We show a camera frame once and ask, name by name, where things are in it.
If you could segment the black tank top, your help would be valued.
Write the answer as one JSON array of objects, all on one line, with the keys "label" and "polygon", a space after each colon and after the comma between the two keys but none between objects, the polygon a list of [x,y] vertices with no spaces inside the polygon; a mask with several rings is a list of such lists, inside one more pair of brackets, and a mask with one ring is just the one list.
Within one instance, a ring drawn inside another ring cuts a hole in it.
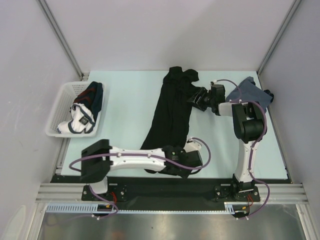
[{"label": "black tank top", "polygon": [[185,147],[193,107],[188,99],[200,89],[193,85],[198,80],[198,72],[194,69],[183,71],[180,66],[169,68],[163,78],[151,127],[141,150],[171,146],[180,152]]}]

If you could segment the blue printed tank top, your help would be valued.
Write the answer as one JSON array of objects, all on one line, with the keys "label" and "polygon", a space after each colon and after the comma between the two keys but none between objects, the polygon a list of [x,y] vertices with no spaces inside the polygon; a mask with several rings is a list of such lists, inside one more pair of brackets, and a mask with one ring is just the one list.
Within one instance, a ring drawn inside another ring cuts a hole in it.
[{"label": "blue printed tank top", "polygon": [[242,101],[254,101],[258,103],[264,112],[267,111],[267,107],[274,101],[274,94],[270,90],[261,90],[256,86],[254,78],[252,76],[244,79],[237,85],[234,90],[226,97],[226,101],[234,101],[240,97]]}]

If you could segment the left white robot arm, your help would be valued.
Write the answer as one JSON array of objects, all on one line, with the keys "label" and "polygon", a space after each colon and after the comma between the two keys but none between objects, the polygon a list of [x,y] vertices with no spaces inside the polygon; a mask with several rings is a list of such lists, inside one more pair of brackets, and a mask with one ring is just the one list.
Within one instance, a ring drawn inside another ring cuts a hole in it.
[{"label": "left white robot arm", "polygon": [[109,145],[102,139],[81,152],[80,182],[89,184],[100,200],[110,196],[107,174],[110,171],[143,169],[169,176],[187,178],[192,171],[203,166],[202,145],[188,140],[183,148],[164,146],[149,150],[128,150]]}]

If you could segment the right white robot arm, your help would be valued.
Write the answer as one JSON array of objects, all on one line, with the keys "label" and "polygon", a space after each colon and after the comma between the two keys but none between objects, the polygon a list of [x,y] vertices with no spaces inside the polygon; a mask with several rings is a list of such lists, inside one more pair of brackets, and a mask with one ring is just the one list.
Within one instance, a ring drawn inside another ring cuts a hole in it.
[{"label": "right white robot arm", "polygon": [[258,103],[240,98],[227,102],[225,94],[224,85],[212,82],[210,90],[201,87],[187,102],[203,112],[211,108],[217,116],[232,118],[233,131],[239,142],[238,161],[230,186],[219,186],[216,190],[217,194],[225,192],[217,199],[250,201],[251,197],[259,195],[255,186],[254,162],[259,142],[267,131],[266,115]]}]

